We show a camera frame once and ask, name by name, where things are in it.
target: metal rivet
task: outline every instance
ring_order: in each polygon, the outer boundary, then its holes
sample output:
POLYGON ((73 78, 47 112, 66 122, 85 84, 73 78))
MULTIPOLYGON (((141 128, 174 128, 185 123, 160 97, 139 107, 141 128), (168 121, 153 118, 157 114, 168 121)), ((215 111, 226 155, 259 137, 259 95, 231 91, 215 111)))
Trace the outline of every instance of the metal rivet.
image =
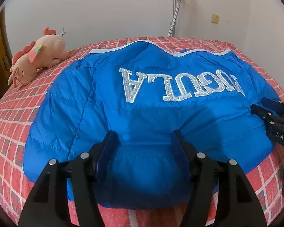
POLYGON ((229 160, 229 163, 232 165, 232 166, 235 166, 237 164, 237 161, 235 159, 230 159, 229 160))
POLYGON ((197 157, 199 159, 204 159, 206 157, 206 155, 204 153, 202 153, 202 152, 199 152, 199 153, 197 153, 197 157))
POLYGON ((57 160, 56 160, 56 159, 51 159, 48 163, 49 163, 51 166, 53 166, 54 164, 57 163, 57 160))
POLYGON ((80 154, 80 157, 82 159, 86 159, 88 156, 89 156, 89 153, 87 153, 87 152, 84 152, 84 153, 80 154))

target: plaid bedsheet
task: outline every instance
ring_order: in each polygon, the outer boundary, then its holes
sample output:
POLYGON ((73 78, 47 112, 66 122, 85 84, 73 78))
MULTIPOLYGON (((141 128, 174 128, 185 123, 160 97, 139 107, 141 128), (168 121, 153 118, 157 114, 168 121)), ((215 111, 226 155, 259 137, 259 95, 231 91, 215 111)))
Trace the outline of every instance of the plaid bedsheet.
MULTIPOLYGON (((30 125, 46 91, 64 68, 84 57, 91 49, 115 48, 140 39, 150 40, 171 52, 205 49, 219 53, 230 48, 239 58, 258 71, 284 102, 284 91, 272 76, 231 43, 177 37, 140 37, 111 40, 74 49, 70 51, 71 57, 68 60, 50 69, 43 69, 29 85, 21 86, 18 83, 16 89, 9 88, 0 100, 0 204, 15 223, 18 222, 25 200, 33 187, 33 183, 23 174, 23 152, 30 125)), ((277 144, 271 154, 247 175, 262 205, 268 224, 284 207, 283 168, 284 148, 277 144)), ((208 224, 214 222, 217 199, 218 193, 212 197, 208 224)), ((78 224, 73 202, 69 202, 69 209, 72 222, 78 224)), ((182 220, 186 205, 154 210, 108 209, 101 206, 99 209, 105 225, 109 227, 176 227, 182 220)))

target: blue puffer jacket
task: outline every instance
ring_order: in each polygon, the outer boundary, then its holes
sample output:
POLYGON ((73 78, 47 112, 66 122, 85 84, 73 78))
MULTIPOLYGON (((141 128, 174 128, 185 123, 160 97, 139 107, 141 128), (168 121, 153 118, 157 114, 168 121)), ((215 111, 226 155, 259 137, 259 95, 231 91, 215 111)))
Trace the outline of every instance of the blue puffer jacket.
MULTIPOLYGON (((114 208, 157 208, 188 202, 191 186, 170 145, 178 129, 212 159, 234 158, 244 172, 272 151, 263 121, 250 112, 273 88, 234 52, 169 53, 145 41, 92 51, 55 80, 30 128, 24 173, 36 181, 51 158, 72 160, 101 142, 120 140, 98 203, 114 208)), ((71 183, 67 185, 73 200, 71 183)))

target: power outlet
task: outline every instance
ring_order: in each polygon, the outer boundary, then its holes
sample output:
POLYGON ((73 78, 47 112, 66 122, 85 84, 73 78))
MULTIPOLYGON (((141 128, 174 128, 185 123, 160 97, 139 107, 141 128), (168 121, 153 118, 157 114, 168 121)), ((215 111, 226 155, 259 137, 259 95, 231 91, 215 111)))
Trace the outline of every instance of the power outlet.
POLYGON ((216 15, 216 14, 212 14, 211 15, 211 22, 212 23, 215 23, 215 24, 219 24, 219 16, 218 15, 216 15))

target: pink stuffed animal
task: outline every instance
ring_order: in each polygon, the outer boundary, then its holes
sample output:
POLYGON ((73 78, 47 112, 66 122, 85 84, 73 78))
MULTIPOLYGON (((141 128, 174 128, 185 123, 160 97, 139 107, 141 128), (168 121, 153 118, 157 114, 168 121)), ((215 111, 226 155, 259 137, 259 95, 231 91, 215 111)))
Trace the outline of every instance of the pink stuffed animal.
POLYGON ((45 36, 30 42, 13 55, 8 84, 13 81, 14 88, 17 87, 16 79, 21 84, 27 85, 36 78, 37 69, 50 68, 70 57, 62 38, 64 31, 58 36, 55 30, 49 30, 47 27, 43 30, 43 34, 45 36))

